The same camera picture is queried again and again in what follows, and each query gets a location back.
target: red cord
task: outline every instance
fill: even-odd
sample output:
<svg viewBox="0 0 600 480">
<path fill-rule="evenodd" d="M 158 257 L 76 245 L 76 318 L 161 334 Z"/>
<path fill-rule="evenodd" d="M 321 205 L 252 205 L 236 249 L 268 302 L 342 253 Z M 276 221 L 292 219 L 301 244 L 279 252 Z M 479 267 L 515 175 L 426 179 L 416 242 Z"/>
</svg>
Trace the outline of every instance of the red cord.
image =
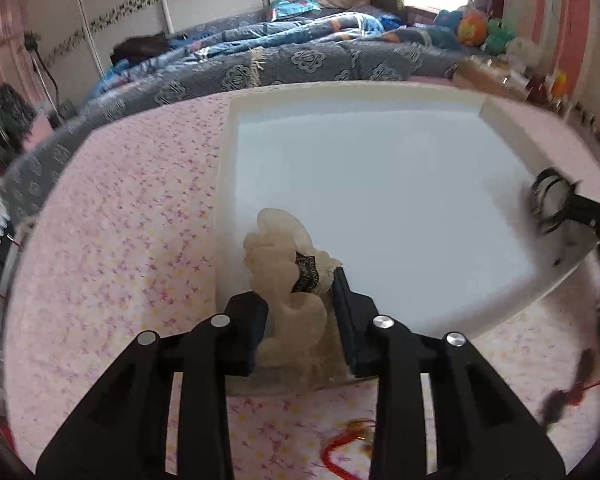
<svg viewBox="0 0 600 480">
<path fill-rule="evenodd" d="M 331 453 L 341 446 L 346 446 L 354 440 L 359 440 L 365 433 L 365 428 L 369 428 L 375 425 L 375 422 L 368 419 L 353 420 L 347 424 L 347 429 L 344 433 L 337 436 L 328 446 L 326 446 L 320 453 L 320 459 L 324 466 L 339 476 L 343 480 L 360 480 L 357 476 L 353 475 L 346 469 L 341 468 L 339 465 L 334 464 L 331 461 Z"/>
</svg>

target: silver screw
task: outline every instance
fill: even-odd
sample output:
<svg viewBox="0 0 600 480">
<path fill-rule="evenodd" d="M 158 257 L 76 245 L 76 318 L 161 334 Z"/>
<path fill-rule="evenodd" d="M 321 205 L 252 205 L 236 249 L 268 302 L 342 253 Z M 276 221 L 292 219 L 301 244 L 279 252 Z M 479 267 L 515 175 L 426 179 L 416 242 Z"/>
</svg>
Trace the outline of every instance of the silver screw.
<svg viewBox="0 0 600 480">
<path fill-rule="evenodd" d="M 466 343 L 466 338 L 459 332 L 451 332 L 446 335 L 446 342 L 451 346 L 462 346 Z"/>
<path fill-rule="evenodd" d="M 216 328 L 222 328 L 231 323 L 231 318 L 227 314 L 216 314 L 211 318 L 211 325 Z"/>
<path fill-rule="evenodd" d="M 138 336 L 138 343 L 142 346 L 148 346 L 155 341 L 155 333 L 151 330 L 145 330 Z"/>
<path fill-rule="evenodd" d="M 395 321 L 389 316 L 376 316 L 374 318 L 374 325 L 378 328 L 391 328 Z"/>
</svg>

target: pink floral tablecloth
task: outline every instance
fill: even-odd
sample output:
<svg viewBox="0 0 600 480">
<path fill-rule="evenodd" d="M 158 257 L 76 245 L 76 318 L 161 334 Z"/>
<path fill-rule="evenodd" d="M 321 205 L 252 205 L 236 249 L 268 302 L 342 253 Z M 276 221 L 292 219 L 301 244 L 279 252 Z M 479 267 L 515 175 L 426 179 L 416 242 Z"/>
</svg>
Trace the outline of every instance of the pink floral tablecloth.
<svg viewBox="0 0 600 480">
<path fill-rule="evenodd" d="M 6 343 L 10 424 L 30 468 L 139 332 L 185 332 L 215 312 L 219 134 L 239 93 L 180 102 L 97 130 L 49 197 L 14 286 Z M 600 199 L 600 169 L 573 133 L 532 108 L 502 107 Z M 598 348 L 599 290 L 599 269 L 589 257 L 555 292 L 474 341 L 533 414 L 551 390 L 571 386 L 582 349 Z M 324 439 L 348 420 L 373 418 L 375 403 L 373 381 L 228 398 L 236 478 L 334 479 L 318 457 Z M 171 472 L 175 428 L 171 420 Z M 599 434 L 600 387 L 550 431 L 568 468 Z M 365 478 L 368 459 L 356 446 L 337 458 Z"/>
</svg>

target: pink curtain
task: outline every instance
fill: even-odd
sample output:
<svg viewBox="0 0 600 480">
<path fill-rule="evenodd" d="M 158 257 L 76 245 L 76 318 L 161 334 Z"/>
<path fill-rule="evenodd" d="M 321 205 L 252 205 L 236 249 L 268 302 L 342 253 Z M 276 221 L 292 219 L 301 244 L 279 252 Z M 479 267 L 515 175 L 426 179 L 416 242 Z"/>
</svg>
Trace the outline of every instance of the pink curtain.
<svg viewBox="0 0 600 480">
<path fill-rule="evenodd" d="M 24 49 L 20 0 L 0 0 L 0 85 L 9 83 L 31 105 L 42 101 L 31 59 Z"/>
</svg>

